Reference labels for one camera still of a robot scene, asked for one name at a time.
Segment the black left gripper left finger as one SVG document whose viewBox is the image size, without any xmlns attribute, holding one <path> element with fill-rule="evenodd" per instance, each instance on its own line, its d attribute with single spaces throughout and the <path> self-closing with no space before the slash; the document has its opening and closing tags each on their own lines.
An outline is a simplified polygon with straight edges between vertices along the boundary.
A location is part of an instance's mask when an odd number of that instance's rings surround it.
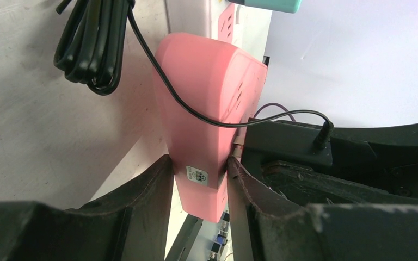
<svg viewBox="0 0 418 261">
<path fill-rule="evenodd" d="M 0 202 L 0 260 L 163 260 L 172 193 L 164 155 L 79 209 Z"/>
</svg>

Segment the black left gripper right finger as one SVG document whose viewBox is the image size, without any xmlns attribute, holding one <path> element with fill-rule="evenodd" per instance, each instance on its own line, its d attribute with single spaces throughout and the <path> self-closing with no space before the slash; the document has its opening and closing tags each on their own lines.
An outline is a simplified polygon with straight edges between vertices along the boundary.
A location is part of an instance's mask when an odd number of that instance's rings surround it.
<svg viewBox="0 0 418 261">
<path fill-rule="evenodd" d="M 235 260 L 418 260 L 418 199 L 277 161 L 228 159 Z"/>
</svg>

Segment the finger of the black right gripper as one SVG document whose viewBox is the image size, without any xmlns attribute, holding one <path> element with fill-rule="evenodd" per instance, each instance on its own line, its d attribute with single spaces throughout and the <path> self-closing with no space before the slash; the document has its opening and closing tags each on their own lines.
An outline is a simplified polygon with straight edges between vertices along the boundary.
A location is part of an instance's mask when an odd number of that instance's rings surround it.
<svg viewBox="0 0 418 261">
<path fill-rule="evenodd" d="M 418 123 L 337 127 L 321 150 L 313 145 L 320 130 L 319 125 L 286 120 L 249 127 L 241 163 L 251 175 L 278 188 L 284 185 L 268 168 L 283 163 L 418 200 Z"/>
</svg>

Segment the pink triangular plug adapter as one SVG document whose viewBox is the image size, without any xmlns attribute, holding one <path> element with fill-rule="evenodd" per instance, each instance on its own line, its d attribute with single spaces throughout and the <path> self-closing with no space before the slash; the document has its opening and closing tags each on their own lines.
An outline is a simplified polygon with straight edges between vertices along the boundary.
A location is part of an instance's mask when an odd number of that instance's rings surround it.
<svg viewBox="0 0 418 261">
<path fill-rule="evenodd" d="M 218 222 L 226 207 L 226 161 L 258 104 L 267 67 L 224 41 L 171 33 L 153 57 L 153 83 L 188 214 Z"/>
</svg>

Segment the black power adapter with cord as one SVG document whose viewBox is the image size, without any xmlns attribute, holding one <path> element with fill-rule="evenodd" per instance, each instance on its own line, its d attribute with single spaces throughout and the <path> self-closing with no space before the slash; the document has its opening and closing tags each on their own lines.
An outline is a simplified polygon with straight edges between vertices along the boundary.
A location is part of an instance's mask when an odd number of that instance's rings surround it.
<svg viewBox="0 0 418 261">
<path fill-rule="evenodd" d="M 134 19 L 134 1 L 77 1 L 54 55 L 73 83 L 100 96 L 118 87 L 126 26 L 155 68 L 155 92 L 169 155 L 178 174 L 225 171 L 238 129 L 263 87 L 267 66 L 234 45 L 189 33 L 171 33 L 156 53 Z"/>
</svg>

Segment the white power strip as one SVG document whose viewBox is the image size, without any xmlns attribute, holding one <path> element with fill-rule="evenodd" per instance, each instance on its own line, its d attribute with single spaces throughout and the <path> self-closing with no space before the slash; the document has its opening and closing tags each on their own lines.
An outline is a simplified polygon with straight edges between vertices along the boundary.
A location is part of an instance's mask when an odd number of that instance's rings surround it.
<svg viewBox="0 0 418 261">
<path fill-rule="evenodd" d="M 268 66 L 264 57 L 272 11 L 230 1 L 165 1 L 171 33 L 233 44 Z"/>
</svg>

